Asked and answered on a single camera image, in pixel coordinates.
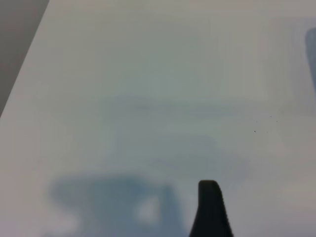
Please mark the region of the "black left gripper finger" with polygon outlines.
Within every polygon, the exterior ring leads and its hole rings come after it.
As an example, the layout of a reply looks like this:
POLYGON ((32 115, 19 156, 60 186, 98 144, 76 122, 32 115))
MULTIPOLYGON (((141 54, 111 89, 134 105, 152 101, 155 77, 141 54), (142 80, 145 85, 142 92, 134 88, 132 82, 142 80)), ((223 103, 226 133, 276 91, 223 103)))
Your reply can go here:
POLYGON ((191 237, 233 237, 220 186, 213 180, 198 184, 198 205, 191 237))

